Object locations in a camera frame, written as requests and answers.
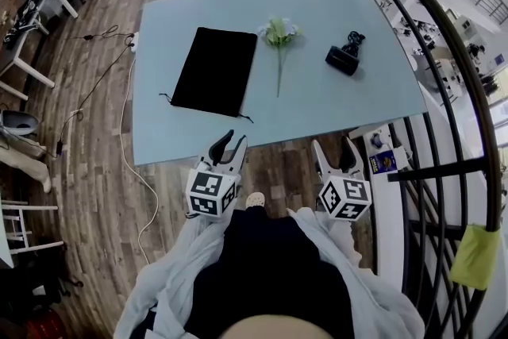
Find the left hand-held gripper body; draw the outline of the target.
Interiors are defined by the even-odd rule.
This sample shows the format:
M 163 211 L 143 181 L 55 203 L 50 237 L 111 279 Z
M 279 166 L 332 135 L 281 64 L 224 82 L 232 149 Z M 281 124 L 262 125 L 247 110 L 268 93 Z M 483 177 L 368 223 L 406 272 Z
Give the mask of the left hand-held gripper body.
M 211 159 L 201 157 L 187 179 L 188 214 L 222 218 L 236 203 L 241 167 L 239 160 L 213 165 Z

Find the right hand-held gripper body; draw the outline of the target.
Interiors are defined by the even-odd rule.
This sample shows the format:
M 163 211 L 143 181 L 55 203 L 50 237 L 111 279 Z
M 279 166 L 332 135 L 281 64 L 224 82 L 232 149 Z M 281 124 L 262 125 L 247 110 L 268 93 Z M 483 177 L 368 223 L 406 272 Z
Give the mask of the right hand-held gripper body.
M 358 221 L 371 205 L 371 185 L 364 178 L 363 168 L 320 169 L 317 173 L 322 188 L 317 194 L 317 208 L 331 220 Z

